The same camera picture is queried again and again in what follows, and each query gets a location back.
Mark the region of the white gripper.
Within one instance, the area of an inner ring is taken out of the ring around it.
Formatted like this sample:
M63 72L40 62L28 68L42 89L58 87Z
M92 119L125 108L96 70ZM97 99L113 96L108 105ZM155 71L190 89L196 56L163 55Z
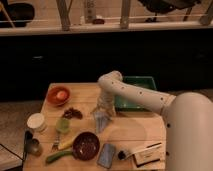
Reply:
M102 90L97 100L97 110L106 113L108 116L115 116L114 95Z

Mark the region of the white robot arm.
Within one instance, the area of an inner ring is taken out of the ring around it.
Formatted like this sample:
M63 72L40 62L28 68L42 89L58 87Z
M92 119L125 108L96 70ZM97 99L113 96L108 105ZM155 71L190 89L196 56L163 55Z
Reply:
M185 92L177 96L122 81L119 71L99 77L102 95L120 95L162 116L166 127L165 171L213 171L213 102Z

